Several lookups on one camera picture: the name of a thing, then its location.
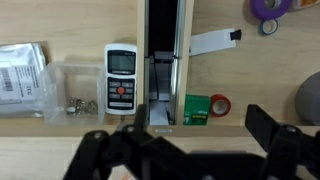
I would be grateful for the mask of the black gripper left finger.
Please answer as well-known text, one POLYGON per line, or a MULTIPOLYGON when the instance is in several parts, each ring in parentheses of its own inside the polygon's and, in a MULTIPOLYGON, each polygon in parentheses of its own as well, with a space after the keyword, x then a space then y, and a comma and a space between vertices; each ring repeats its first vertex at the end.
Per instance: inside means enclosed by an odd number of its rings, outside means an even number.
POLYGON ((147 105, 140 104, 138 106, 136 116, 134 118, 134 122, 130 125, 127 125, 124 128, 124 131, 133 140, 141 141, 145 136, 146 119, 147 119, 147 105))

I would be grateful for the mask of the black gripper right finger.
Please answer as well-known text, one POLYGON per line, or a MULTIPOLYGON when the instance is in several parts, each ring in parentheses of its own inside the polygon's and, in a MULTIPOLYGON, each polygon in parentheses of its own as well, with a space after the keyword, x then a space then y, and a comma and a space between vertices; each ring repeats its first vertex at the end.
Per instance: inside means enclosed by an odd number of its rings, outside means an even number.
POLYGON ((249 104, 245 117, 245 127, 261 148, 267 151, 280 128, 280 124, 260 106, 249 104))

